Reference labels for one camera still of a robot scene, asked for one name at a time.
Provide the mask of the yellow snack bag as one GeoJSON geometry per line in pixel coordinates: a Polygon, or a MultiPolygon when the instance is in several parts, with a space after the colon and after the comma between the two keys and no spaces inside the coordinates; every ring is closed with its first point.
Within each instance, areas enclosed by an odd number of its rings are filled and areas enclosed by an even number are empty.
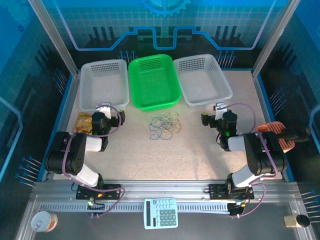
{"type": "Polygon", "coordinates": [[[85,112],[80,112],[77,116],[77,120],[72,132],[90,134],[92,129],[92,115],[85,112]]]}

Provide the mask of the aluminium frame post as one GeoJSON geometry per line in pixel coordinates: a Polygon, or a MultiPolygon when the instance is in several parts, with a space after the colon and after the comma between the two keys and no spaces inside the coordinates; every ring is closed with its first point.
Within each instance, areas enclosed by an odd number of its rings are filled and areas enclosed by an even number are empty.
{"type": "Polygon", "coordinates": [[[257,78],[264,64],[268,60],[279,38],[282,36],[286,26],[295,13],[301,0],[288,0],[272,32],[270,33],[266,44],[262,48],[252,69],[252,77],[257,78]]]}
{"type": "Polygon", "coordinates": [[[40,23],[42,24],[47,35],[49,36],[51,42],[55,46],[57,52],[59,53],[70,74],[73,77],[77,77],[79,74],[77,66],[74,60],[72,59],[72,56],[70,55],[61,35],[59,34],[42,0],[28,0],[28,2],[32,7],[33,11],[35,12],[37,18],[39,19],[40,23]]]}

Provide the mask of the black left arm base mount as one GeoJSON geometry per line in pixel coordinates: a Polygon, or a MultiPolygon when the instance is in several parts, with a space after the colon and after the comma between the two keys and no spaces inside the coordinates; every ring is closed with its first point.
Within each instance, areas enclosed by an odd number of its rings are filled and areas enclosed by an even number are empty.
{"type": "Polygon", "coordinates": [[[75,188],[71,186],[71,190],[75,192],[75,197],[77,200],[118,200],[120,198],[120,190],[102,192],[101,190],[111,190],[120,188],[120,184],[105,184],[98,186],[99,191],[90,190],[87,187],[78,185],[75,188]]]}

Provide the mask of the tin can with pull tab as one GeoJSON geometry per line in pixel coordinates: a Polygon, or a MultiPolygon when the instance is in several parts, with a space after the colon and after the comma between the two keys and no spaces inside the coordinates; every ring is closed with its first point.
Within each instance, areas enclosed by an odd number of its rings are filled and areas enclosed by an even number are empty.
{"type": "Polygon", "coordinates": [[[40,211],[31,220],[30,226],[34,232],[47,233],[52,231],[58,223],[58,216],[53,212],[40,211]]]}

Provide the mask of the white perforated plastic basket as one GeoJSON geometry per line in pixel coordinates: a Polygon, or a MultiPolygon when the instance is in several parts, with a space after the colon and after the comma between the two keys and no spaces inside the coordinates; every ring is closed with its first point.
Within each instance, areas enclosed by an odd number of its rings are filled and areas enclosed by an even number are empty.
{"type": "Polygon", "coordinates": [[[86,63],[81,67],[79,110],[92,114],[97,106],[110,104],[125,110],[130,101],[127,63],[110,59],[86,63]]]}
{"type": "Polygon", "coordinates": [[[175,59],[173,65],[185,102],[192,109],[224,102],[233,91],[217,60],[211,54],[175,59]]]}

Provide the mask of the light blue calculator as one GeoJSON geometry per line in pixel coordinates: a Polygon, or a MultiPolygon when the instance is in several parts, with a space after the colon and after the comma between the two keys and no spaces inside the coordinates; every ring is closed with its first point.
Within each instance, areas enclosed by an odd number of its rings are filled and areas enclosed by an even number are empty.
{"type": "Polygon", "coordinates": [[[146,230],[178,227],[178,206],[175,198],[146,198],[143,205],[143,223],[146,230]]]}

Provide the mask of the beige block with black cap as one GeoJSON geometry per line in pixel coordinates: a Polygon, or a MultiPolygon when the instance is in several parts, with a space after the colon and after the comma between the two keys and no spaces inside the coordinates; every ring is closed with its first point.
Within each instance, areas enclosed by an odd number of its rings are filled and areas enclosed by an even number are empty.
{"type": "Polygon", "coordinates": [[[286,215],[283,220],[287,228],[305,228],[311,224],[310,219],[303,214],[286,215]]]}

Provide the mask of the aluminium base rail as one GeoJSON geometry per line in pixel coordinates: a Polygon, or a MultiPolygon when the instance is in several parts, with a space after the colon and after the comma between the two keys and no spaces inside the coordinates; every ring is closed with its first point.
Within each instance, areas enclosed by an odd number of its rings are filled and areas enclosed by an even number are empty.
{"type": "MultiPolygon", "coordinates": [[[[121,185],[129,193],[202,193],[209,185],[226,185],[225,180],[105,180],[105,184],[121,185]]],[[[264,180],[268,193],[293,194],[299,191],[296,182],[285,182],[283,180],[264,180]]],[[[32,192],[38,195],[63,193],[71,191],[70,180],[48,180],[35,183],[32,192]]]]}

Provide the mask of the green perforated plastic basket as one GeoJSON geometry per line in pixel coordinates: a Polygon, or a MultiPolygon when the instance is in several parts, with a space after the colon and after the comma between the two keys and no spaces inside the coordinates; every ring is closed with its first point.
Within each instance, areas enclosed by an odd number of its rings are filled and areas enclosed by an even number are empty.
{"type": "Polygon", "coordinates": [[[156,54],[133,60],[128,66],[133,105],[144,112],[173,107],[182,91],[172,58],[156,54]]]}

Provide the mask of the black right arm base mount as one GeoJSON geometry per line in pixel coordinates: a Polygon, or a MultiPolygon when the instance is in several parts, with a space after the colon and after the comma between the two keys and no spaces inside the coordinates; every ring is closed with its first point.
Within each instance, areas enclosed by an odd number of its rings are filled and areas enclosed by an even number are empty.
{"type": "Polygon", "coordinates": [[[211,200],[253,200],[252,187],[235,187],[230,184],[209,184],[208,193],[211,200]]]}

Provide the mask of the orange slotted utensil holder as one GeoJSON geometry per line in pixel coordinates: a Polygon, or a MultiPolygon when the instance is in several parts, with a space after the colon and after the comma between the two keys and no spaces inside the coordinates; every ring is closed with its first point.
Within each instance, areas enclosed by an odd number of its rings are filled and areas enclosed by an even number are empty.
{"type": "MultiPolygon", "coordinates": [[[[274,132],[275,134],[280,134],[282,130],[285,129],[285,125],[280,121],[272,121],[258,125],[255,130],[260,133],[274,132]]],[[[293,140],[285,140],[284,138],[279,138],[278,142],[284,153],[289,152],[295,147],[295,142],[293,140]]]]}

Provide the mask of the small black control box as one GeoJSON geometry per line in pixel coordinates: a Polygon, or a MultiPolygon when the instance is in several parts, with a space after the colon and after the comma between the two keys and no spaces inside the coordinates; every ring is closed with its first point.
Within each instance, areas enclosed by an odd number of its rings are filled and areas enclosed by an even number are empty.
{"type": "Polygon", "coordinates": [[[231,218],[240,218],[249,215],[250,213],[244,213],[245,206],[250,203],[250,199],[244,199],[236,201],[234,203],[227,203],[227,211],[231,218]]]}
{"type": "Polygon", "coordinates": [[[87,210],[90,210],[88,215],[91,219],[93,218],[99,218],[102,210],[106,209],[106,205],[104,203],[97,203],[95,198],[90,198],[87,202],[87,210]]]}

